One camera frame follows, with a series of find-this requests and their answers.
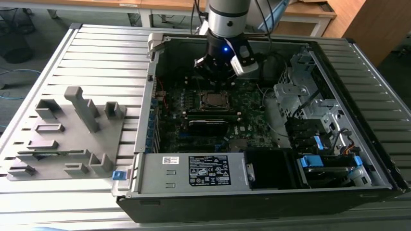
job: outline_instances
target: wooden desk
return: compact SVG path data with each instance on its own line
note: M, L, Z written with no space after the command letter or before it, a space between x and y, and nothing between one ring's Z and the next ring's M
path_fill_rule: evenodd
M339 16L325 37L353 38L375 66L411 28L410 0L329 0Z
M20 8L40 8L52 10L98 11L116 13L139 13L143 27L152 27L152 15L191 16L192 0L0 0L0 6ZM206 10L206 0L200 0L202 10ZM315 3L294 3L286 9L276 33L294 34L299 26L292 23L313 24L309 29L311 36L322 36L334 12L325 12Z

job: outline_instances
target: motherboard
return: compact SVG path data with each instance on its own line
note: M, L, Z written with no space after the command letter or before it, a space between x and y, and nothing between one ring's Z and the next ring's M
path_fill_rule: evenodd
M160 152L240 152L274 147L258 83L236 79L219 91L196 76L158 79Z

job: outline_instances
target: blue tab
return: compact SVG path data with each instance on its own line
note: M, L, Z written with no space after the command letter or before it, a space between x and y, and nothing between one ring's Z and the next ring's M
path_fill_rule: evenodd
M302 166L303 167L323 167L323 160L319 155L305 155L303 158L301 158Z
M323 149L325 149L325 146L323 146L321 137L319 137L319 136L314 136L314 139L315 139L315 141L317 141L317 146L319 146L319 149L323 150Z
M114 171L112 180L127 180L127 172Z
M358 155L354 157L354 160L355 160L355 163L358 164L358 166L361 166L362 165L362 159Z

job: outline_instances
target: aluminum extrusion table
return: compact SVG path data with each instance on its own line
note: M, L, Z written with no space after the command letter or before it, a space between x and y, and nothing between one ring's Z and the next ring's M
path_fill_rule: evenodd
M52 227L64 230L194 230L305 225L305 230L374 230L411 225L411 195L371 203L333 216L200 223L136 224L111 195L111 179L7 180L16 153L10 147L28 136L35 122L35 102L62 98L67 86L82 86L95 104L118 101L127 106L116 166L131 165L143 87L147 77L150 33L187 33L120 26L74 25L0 139L0 229ZM370 64L358 46L345 39L280 36L317 41L391 154L402 175L411 181L411 113Z

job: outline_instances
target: warning label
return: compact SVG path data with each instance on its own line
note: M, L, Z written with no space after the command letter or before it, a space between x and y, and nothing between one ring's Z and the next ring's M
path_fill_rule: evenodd
M191 186L231 185L228 156L190 156L188 174Z

